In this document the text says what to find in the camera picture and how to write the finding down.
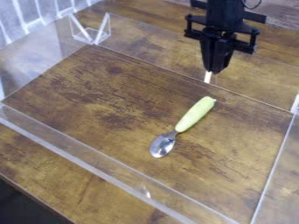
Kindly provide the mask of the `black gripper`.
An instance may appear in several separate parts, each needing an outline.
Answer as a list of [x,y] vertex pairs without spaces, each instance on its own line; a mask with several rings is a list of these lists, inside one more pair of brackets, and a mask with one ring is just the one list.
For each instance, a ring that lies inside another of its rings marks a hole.
[[246,0],[207,0],[206,16],[186,16],[184,36],[200,41],[203,65],[218,74],[230,65],[234,51],[254,53],[258,28],[245,24]]

